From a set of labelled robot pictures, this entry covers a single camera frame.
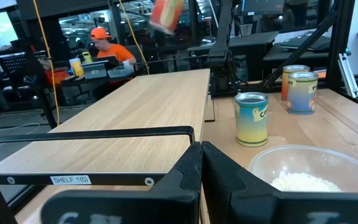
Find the orange shirt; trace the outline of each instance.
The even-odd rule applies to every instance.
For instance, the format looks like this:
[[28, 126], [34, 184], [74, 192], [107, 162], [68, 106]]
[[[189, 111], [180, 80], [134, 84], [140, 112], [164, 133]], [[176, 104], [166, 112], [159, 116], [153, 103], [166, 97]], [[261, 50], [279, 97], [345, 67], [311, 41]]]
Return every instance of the orange shirt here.
[[120, 62], [124, 62], [134, 57], [124, 46], [119, 44], [111, 44], [107, 51], [100, 50], [98, 58], [115, 55]]

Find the shelf 1 label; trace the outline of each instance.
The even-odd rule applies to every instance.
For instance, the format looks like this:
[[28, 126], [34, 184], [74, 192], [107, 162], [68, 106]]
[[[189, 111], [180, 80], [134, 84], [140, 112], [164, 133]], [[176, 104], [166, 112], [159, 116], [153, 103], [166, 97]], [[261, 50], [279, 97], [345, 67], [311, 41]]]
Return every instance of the shelf 1 label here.
[[54, 185], [86, 185], [92, 184], [88, 175], [53, 176], [50, 177]]

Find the black shelf rail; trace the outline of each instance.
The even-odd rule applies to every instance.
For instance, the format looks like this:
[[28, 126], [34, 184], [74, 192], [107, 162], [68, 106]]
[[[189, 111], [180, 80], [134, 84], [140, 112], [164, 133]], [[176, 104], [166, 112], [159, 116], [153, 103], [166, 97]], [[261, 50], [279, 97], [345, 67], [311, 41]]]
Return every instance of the black shelf rail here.
[[[62, 141], [79, 139], [134, 138], [151, 136], [188, 136], [190, 144], [195, 142], [194, 129], [191, 126], [170, 126], [158, 128], [135, 128], [103, 131], [77, 131], [70, 133], [47, 133], [0, 136], [0, 143], [28, 141]], [[77, 185], [153, 185], [166, 173], [34, 173], [34, 174], [0, 174], [1, 185], [53, 185], [53, 178], [62, 176], [81, 177], [87, 175], [89, 180]], [[0, 222], [17, 223], [14, 213], [9, 208], [0, 191]]]

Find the clear bowl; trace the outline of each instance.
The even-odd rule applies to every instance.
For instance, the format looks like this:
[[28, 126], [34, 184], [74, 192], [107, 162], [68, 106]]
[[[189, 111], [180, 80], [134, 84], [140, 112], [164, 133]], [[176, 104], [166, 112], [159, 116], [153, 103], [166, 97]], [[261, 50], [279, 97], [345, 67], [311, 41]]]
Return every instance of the clear bowl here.
[[306, 173], [328, 180], [344, 192], [358, 192], [358, 160], [312, 146], [267, 149], [253, 158], [249, 171], [271, 184], [280, 173]]

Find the food can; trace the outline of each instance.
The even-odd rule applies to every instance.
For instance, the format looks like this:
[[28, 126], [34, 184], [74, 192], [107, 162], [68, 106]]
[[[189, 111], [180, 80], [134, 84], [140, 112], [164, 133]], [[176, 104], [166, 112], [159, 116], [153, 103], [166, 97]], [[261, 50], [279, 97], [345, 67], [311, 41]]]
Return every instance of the food can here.
[[183, 0], [155, 0], [150, 25], [166, 33], [173, 34], [183, 10]]
[[259, 147], [267, 142], [269, 97], [264, 93], [241, 93], [236, 101], [236, 141], [243, 146]]
[[289, 76], [287, 111], [291, 114], [314, 113], [318, 75], [314, 72], [298, 72]]
[[283, 81], [281, 88], [281, 100], [287, 100], [288, 98], [288, 76], [295, 72], [308, 72], [310, 68], [306, 65], [288, 65], [283, 68]]

